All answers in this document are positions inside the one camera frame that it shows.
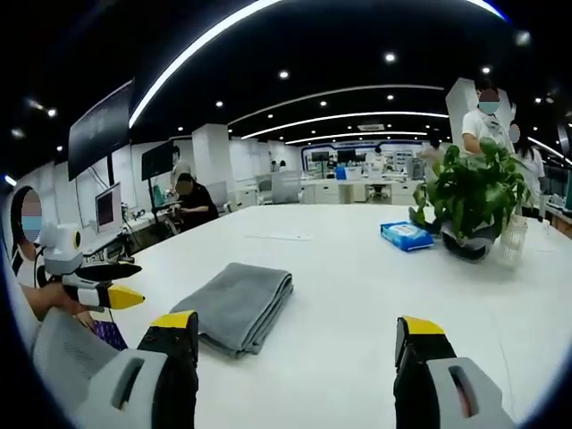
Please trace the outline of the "person's left hand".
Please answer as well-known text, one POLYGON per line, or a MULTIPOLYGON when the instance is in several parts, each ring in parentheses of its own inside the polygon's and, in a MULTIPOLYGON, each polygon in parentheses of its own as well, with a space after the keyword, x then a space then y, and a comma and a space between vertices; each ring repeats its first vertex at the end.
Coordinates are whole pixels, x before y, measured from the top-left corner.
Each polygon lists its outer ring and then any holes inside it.
POLYGON ((90 331, 95 331, 95 321, 87 308, 72 299, 66 292, 63 293, 59 306, 73 315, 83 326, 89 328, 90 331))

